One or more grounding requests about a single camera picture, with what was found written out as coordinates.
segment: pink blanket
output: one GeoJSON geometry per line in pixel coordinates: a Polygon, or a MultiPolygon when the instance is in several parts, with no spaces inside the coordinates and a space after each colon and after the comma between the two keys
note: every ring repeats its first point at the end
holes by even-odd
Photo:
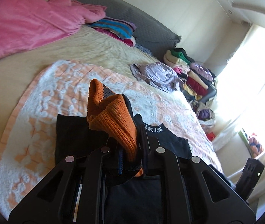
{"type": "Polygon", "coordinates": [[[0,0],[0,58],[68,37],[105,10],[74,0],[0,0]]]}

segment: blue striped pillow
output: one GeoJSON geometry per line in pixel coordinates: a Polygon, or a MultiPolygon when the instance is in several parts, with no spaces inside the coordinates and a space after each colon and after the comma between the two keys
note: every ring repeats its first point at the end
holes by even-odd
{"type": "Polygon", "coordinates": [[[99,21],[89,24],[88,26],[92,28],[107,29],[123,40],[130,39],[136,28],[129,22],[108,17],[100,19],[99,21]]]}

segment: orange and white blanket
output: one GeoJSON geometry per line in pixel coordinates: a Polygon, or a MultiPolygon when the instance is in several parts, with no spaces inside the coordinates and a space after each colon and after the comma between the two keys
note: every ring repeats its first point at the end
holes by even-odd
{"type": "Polygon", "coordinates": [[[221,170],[212,144],[188,104],[162,98],[101,66],[59,60],[33,80],[4,130],[0,143],[0,212],[5,218],[55,166],[57,114],[85,117],[93,78],[115,93],[125,94],[133,113],[140,114],[144,122],[163,123],[175,135],[188,139],[193,155],[221,170]]]}

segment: crumpled lavender clothing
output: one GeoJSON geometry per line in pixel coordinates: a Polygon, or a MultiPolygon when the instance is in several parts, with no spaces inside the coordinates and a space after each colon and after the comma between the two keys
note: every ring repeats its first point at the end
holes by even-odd
{"type": "Polygon", "coordinates": [[[212,81],[212,75],[209,70],[205,67],[202,67],[194,62],[190,64],[190,68],[195,70],[200,76],[204,77],[208,81],[212,81]]]}
{"type": "Polygon", "coordinates": [[[132,64],[130,69],[138,81],[145,81],[149,85],[167,93],[183,90],[183,81],[171,67],[164,63],[132,64]]]}

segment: orange ribbed fabric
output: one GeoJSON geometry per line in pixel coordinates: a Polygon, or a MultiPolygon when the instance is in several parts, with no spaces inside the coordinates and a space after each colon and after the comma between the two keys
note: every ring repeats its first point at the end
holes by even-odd
{"type": "Polygon", "coordinates": [[[91,130],[102,130],[115,138],[125,149],[128,161],[135,160],[137,129],[124,98],[121,94],[112,92],[97,79],[93,79],[90,83],[87,120],[91,130]]]}

